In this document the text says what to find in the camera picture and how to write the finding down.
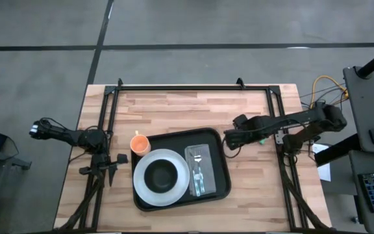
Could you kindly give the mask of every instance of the yellow cable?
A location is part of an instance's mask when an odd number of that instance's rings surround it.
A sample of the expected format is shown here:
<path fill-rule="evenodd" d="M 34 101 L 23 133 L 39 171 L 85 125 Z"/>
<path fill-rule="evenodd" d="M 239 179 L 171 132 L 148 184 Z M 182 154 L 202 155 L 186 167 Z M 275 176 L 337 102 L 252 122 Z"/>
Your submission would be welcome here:
<path fill-rule="evenodd" d="M 335 79 L 333 79 L 332 77 L 329 77 L 328 75 L 320 75 L 319 77 L 317 77 L 317 79 L 314 81 L 314 83 L 312 83 L 312 95 L 311 95 L 310 108 L 312 108 L 313 105 L 314 105 L 314 98 L 316 96 L 315 92 L 316 92 L 317 81 L 319 81 L 322 78 L 326 78 L 326 79 L 329 79 L 332 82 L 334 82 L 334 84 L 336 84 L 336 86 L 338 86 L 342 90 L 342 92 L 344 92 L 344 96 L 345 96 L 344 99 L 349 98 L 349 93 L 347 92 L 347 89 L 344 88 L 343 86 L 341 86 Z"/>

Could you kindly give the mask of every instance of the butcher block tabletop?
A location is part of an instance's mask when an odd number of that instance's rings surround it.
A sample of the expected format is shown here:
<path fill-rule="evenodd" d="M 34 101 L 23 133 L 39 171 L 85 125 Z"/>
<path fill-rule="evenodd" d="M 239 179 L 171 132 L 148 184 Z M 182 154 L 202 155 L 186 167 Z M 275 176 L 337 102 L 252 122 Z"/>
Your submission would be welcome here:
<path fill-rule="evenodd" d="M 285 113 L 301 111 L 296 85 L 279 86 Z M 88 86 L 79 129 L 97 125 L 104 89 L 105 85 Z M 112 103 L 111 98 L 109 100 L 104 129 L 107 128 Z M 276 103 L 274 99 L 275 112 L 279 115 Z M 112 160 L 116 160 L 118 153 L 124 153 L 131 160 L 129 142 L 135 131 L 151 136 L 212 127 L 223 138 L 223 131 L 232 129 L 232 120 L 240 114 L 246 114 L 248 118 L 269 115 L 266 93 L 256 90 L 120 91 L 110 155 Z M 83 149 L 73 148 L 70 157 L 82 152 Z M 69 164 L 58 204 L 55 228 L 64 224 L 82 201 L 87 176 L 80 175 L 79 168 L 89 165 L 90 155 L 82 156 Z M 269 137 L 264 145 L 254 143 L 242 147 L 239 156 L 227 159 L 227 165 L 232 189 L 226 198 L 153 212 L 143 212 L 134 204 L 131 162 L 119 165 L 113 185 L 109 187 L 108 178 L 105 180 L 97 230 L 289 231 L 273 137 Z M 298 155 L 297 170 L 304 199 L 321 221 L 330 226 L 317 167 L 308 158 L 306 151 Z M 292 200 L 297 226 L 300 226 L 297 204 L 293 198 Z M 92 221 L 92 210 L 89 209 L 87 226 Z"/>

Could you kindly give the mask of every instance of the concrete floor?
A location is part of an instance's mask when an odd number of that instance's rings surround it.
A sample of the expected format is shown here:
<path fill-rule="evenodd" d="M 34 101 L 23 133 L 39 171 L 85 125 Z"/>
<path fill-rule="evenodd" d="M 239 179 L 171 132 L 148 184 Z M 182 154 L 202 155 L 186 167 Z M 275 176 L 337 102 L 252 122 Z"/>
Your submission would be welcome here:
<path fill-rule="evenodd" d="M 107 0 L 0 0 L 0 46 L 95 45 Z M 115 0 L 105 45 L 200 43 L 374 42 L 374 0 Z M 74 128 L 94 51 L 0 51 L 0 132 L 12 137 L 28 172 L 12 171 L 0 204 L 0 233 L 45 231 L 54 216 L 70 147 L 29 137 L 31 123 L 52 117 Z M 95 84 L 296 83 L 311 93 L 318 75 L 343 82 L 342 69 L 363 65 L 374 47 L 328 49 L 218 49 L 102 51 Z M 320 81 L 318 90 L 332 86 Z M 326 101 L 339 96 L 336 91 Z M 302 99 L 309 102 L 309 97 Z M 326 134 L 333 144 L 355 133 L 349 125 Z M 326 193 L 332 224 L 352 224 L 353 197 Z"/>

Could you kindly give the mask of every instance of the black tray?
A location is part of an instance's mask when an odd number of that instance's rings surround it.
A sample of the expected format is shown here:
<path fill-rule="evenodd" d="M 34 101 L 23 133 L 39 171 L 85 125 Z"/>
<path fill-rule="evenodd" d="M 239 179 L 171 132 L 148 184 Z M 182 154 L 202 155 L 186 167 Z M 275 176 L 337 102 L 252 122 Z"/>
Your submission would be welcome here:
<path fill-rule="evenodd" d="M 216 182 L 216 191 L 205 194 L 200 197 L 190 195 L 190 191 L 186 190 L 184 195 L 175 203 L 164 207 L 157 207 L 144 202 L 134 191 L 134 203 L 141 211 L 157 211 L 183 205 L 191 205 L 201 202 L 209 202 L 225 198 L 231 191 L 231 177 L 227 168 L 226 158 L 223 156 L 223 148 L 219 133 L 213 128 L 201 128 L 176 133 L 167 133 L 162 135 L 148 136 L 151 143 L 151 151 L 157 149 L 169 149 L 179 153 L 184 159 L 184 149 L 187 146 L 198 144 L 208 144 L 212 165 L 214 171 L 214 180 Z M 135 166 L 141 157 L 131 152 L 132 159 L 132 177 L 134 175 Z"/>

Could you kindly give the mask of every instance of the white plate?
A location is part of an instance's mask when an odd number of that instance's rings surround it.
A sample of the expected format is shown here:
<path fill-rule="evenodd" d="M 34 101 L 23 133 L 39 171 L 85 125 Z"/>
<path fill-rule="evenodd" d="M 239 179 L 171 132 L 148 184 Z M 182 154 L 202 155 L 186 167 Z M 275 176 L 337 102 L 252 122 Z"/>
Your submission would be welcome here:
<path fill-rule="evenodd" d="M 148 165 L 152 162 L 165 159 L 174 164 L 177 169 L 177 182 L 172 189 L 165 193 L 151 191 L 145 184 L 144 174 Z M 154 206 L 166 206 L 178 201 L 187 190 L 190 182 L 190 172 L 187 162 L 178 153 L 169 149 L 156 149 L 143 156 L 135 167 L 132 180 L 139 197 L 146 203 Z"/>

